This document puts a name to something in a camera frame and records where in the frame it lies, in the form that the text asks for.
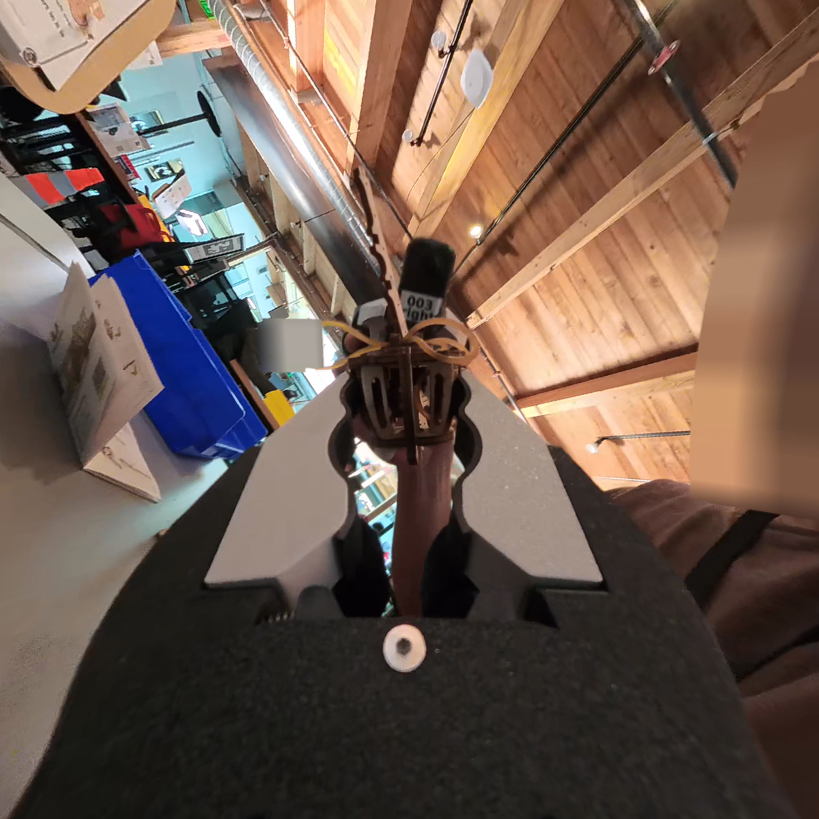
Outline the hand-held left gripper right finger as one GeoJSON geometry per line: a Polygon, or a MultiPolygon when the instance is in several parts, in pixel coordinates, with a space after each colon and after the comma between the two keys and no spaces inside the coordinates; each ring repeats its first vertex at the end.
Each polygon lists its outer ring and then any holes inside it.
{"type": "Polygon", "coordinates": [[[453,514],[467,539],[471,609],[546,609],[546,595],[603,592],[603,574],[549,446],[474,375],[453,388],[464,471],[453,514]]]}

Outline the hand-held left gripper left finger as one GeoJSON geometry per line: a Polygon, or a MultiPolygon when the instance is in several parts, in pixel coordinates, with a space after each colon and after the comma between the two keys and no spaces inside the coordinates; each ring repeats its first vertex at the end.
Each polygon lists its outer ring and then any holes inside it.
{"type": "Polygon", "coordinates": [[[261,445],[206,587],[274,586],[295,608],[304,589],[341,579],[334,540],[356,518],[350,389],[350,377],[337,378],[261,445]]]}

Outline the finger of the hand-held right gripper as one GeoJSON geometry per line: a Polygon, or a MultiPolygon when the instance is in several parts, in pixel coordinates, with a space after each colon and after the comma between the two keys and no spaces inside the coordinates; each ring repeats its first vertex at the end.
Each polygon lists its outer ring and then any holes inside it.
{"type": "Polygon", "coordinates": [[[382,349],[388,343],[387,302],[360,305],[354,314],[354,342],[359,348],[382,349]]]}

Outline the wooden model assembly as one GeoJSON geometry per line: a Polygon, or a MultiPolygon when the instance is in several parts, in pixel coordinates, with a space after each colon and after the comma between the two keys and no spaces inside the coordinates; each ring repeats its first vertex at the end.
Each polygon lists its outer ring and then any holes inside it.
{"type": "Polygon", "coordinates": [[[416,466],[423,450],[453,440],[453,400],[462,367],[452,356],[394,343],[359,351],[346,366],[378,449],[390,455],[402,450],[416,466]]]}

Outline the person's right forearm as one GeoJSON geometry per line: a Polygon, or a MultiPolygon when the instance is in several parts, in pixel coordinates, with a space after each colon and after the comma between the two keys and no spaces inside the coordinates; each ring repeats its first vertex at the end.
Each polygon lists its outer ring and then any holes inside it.
{"type": "Polygon", "coordinates": [[[447,441],[418,451],[418,462],[405,450],[390,459],[397,474],[396,514],[392,541],[392,586],[402,617],[422,613],[424,566],[435,538],[449,522],[451,469],[455,443],[447,441]]]}

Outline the small tag sign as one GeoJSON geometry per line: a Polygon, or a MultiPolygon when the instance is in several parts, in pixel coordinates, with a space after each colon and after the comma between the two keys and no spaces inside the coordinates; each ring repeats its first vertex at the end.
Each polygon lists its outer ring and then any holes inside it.
{"type": "Polygon", "coordinates": [[[183,252],[190,264],[238,256],[245,251],[245,236],[241,233],[210,241],[189,243],[183,252]]]}

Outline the white ceiling access point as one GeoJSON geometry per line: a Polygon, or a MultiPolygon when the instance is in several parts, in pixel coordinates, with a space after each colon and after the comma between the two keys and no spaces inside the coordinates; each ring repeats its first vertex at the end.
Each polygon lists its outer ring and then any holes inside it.
{"type": "Polygon", "coordinates": [[[459,82],[469,106],[480,108],[494,82],[494,70],[482,49],[474,48],[468,54],[459,82]]]}

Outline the black sprinkler pipe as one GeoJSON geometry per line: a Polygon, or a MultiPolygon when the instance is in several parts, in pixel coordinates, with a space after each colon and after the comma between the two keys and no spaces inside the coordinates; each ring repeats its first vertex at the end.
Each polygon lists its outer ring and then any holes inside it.
{"type": "Polygon", "coordinates": [[[457,25],[452,35],[448,39],[445,39],[443,41],[443,45],[437,49],[438,56],[442,61],[440,75],[436,81],[436,86],[434,88],[433,94],[427,106],[427,111],[425,113],[422,124],[419,127],[418,132],[414,133],[413,138],[409,140],[409,145],[412,147],[418,147],[424,142],[427,130],[432,122],[432,117],[435,111],[436,104],[438,103],[438,100],[441,97],[445,80],[447,79],[447,75],[449,74],[450,67],[454,60],[454,56],[460,45],[461,38],[465,32],[466,23],[468,20],[469,13],[472,10],[472,6],[473,1],[464,2],[464,5],[459,14],[457,25]]]}

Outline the instruction booklet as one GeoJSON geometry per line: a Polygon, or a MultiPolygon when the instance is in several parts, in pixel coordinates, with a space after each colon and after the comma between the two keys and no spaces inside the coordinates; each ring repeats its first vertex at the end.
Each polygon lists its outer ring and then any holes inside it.
{"type": "Polygon", "coordinates": [[[82,469],[159,502],[131,421],[164,387],[113,278],[73,263],[46,344],[82,469]]]}

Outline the red bag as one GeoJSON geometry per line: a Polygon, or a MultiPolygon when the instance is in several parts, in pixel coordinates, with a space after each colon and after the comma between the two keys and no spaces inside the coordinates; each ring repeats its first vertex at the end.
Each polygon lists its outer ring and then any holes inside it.
{"type": "Polygon", "coordinates": [[[150,244],[174,242],[169,230],[150,207],[141,204],[108,203],[98,207],[110,229],[114,246],[118,251],[129,254],[150,244]]]}

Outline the black pole stand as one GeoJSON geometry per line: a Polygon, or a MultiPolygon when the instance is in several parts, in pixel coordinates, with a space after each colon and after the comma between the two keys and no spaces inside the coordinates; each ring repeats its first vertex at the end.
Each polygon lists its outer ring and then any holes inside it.
{"type": "Polygon", "coordinates": [[[210,97],[208,97],[201,90],[197,91],[197,104],[199,106],[199,112],[196,115],[171,120],[168,122],[161,122],[158,125],[144,128],[138,131],[139,136],[149,138],[176,128],[193,125],[198,122],[205,122],[210,128],[211,133],[216,138],[221,138],[223,136],[222,130],[220,128],[220,123],[217,116],[210,104],[210,97]]]}

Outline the black ceiling pipe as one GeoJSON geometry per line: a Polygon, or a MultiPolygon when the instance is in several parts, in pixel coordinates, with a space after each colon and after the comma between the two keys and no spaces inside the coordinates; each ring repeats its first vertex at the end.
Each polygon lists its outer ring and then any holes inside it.
{"type": "Polygon", "coordinates": [[[636,23],[638,34],[650,54],[649,75],[660,74],[666,86],[671,90],[683,111],[687,114],[692,126],[699,135],[701,145],[707,150],[720,170],[730,190],[734,190],[738,171],[729,155],[723,150],[717,130],[705,115],[689,87],[677,56],[679,42],[666,40],[660,32],[647,6],[641,1],[623,1],[629,16],[636,23]]]}

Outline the orange white striped barrier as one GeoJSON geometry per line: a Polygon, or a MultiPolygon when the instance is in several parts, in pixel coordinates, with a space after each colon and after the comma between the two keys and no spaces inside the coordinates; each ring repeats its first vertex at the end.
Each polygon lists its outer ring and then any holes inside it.
{"type": "Polygon", "coordinates": [[[26,174],[23,179],[45,207],[56,206],[68,197],[105,181],[103,174],[95,168],[37,172],[26,174]]]}

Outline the paper sheet on wooden board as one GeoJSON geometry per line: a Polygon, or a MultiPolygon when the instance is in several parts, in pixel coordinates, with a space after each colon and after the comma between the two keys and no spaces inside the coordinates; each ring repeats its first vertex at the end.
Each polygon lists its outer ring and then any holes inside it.
{"type": "Polygon", "coordinates": [[[86,108],[169,27],[174,1],[2,1],[2,86],[56,114],[86,108]]]}

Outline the thin silver air duct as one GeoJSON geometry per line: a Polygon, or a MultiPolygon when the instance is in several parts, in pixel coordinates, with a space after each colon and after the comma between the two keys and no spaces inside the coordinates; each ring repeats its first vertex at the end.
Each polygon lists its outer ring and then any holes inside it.
{"type": "Polygon", "coordinates": [[[215,1],[210,3],[210,7],[240,63],[250,75],[253,85],[261,92],[264,107],[283,131],[296,163],[317,184],[322,195],[341,216],[353,240],[369,260],[374,262],[374,243],[365,227],[360,204],[322,158],[319,139],[305,125],[305,117],[292,100],[275,66],[251,43],[253,31],[231,2],[215,1]]]}

